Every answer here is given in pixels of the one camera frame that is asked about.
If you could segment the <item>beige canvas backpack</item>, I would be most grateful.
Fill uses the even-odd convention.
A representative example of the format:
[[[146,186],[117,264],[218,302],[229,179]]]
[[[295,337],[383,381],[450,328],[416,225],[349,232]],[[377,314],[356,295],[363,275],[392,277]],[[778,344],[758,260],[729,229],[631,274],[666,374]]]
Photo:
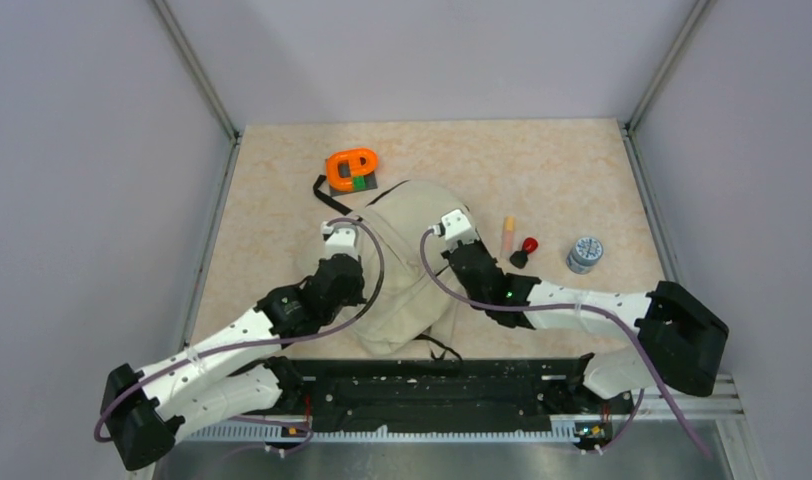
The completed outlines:
[[[458,301],[429,278],[420,258],[420,238],[441,217],[468,207],[452,191],[425,180],[405,180],[364,207],[348,207],[318,192],[318,199],[338,217],[355,218],[373,231],[384,258],[384,283],[369,311],[347,329],[373,357],[402,350],[421,334],[449,344],[453,340]]]

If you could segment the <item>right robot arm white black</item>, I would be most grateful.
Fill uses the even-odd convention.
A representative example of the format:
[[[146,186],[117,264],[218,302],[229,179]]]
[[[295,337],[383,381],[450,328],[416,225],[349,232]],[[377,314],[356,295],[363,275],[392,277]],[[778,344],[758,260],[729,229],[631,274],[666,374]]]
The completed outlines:
[[[481,242],[442,253],[466,301],[507,328],[563,329],[626,342],[585,360],[582,386],[608,399],[666,385],[683,394],[713,393],[729,328],[682,285],[622,294],[564,287],[504,272]]]

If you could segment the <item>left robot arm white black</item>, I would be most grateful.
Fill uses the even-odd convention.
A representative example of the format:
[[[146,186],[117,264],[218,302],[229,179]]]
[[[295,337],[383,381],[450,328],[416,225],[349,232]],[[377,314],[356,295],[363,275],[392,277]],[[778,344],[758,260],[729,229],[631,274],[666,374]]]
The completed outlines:
[[[124,469],[137,472],[203,428],[290,399],[300,380],[280,351],[355,323],[384,278],[378,274],[366,294],[359,260],[335,254],[188,349],[145,367],[116,367],[106,377],[96,441],[112,444]]]

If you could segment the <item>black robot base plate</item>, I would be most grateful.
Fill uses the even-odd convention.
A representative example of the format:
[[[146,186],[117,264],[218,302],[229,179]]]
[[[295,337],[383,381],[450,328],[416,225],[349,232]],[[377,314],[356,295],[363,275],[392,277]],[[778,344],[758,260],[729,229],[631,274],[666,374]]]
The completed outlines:
[[[602,399],[582,385],[579,359],[299,360],[272,357],[262,367],[282,394],[254,414],[293,415],[320,434],[530,434],[558,428],[562,415],[591,417],[571,436],[612,433],[609,421],[633,409],[635,395]]]

